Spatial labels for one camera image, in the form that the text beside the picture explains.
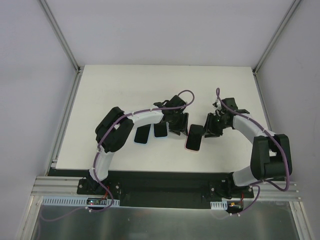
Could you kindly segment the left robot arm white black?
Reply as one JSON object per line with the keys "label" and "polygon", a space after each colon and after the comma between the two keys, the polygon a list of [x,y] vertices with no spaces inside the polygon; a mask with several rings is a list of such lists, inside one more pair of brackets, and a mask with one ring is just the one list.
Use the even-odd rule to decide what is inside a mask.
{"label": "left robot arm white black", "polygon": [[113,107],[95,129],[97,153],[89,174],[92,179],[88,188],[99,195],[105,191],[104,179],[108,177],[112,158],[126,143],[131,131],[146,125],[176,123],[186,107],[193,102],[185,102],[179,95],[171,100],[156,102],[147,109],[127,111]]}

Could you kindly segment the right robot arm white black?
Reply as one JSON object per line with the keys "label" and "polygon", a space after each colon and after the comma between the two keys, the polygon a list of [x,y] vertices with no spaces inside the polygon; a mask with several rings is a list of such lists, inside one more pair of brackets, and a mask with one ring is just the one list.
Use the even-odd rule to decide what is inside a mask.
{"label": "right robot arm white black", "polygon": [[242,193],[244,186],[290,177],[292,159],[288,136],[264,128],[246,109],[239,109],[233,97],[217,100],[220,108],[207,115],[204,137],[218,138],[224,129],[231,128],[252,144],[249,166],[231,173],[232,181],[225,184],[226,194],[234,198]]}

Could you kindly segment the pink phone case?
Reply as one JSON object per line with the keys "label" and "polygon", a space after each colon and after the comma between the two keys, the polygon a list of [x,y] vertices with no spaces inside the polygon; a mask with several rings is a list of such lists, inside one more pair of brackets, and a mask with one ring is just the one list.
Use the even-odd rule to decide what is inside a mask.
{"label": "pink phone case", "polygon": [[188,139],[185,143],[185,149],[192,152],[198,152],[200,150],[201,142]]}

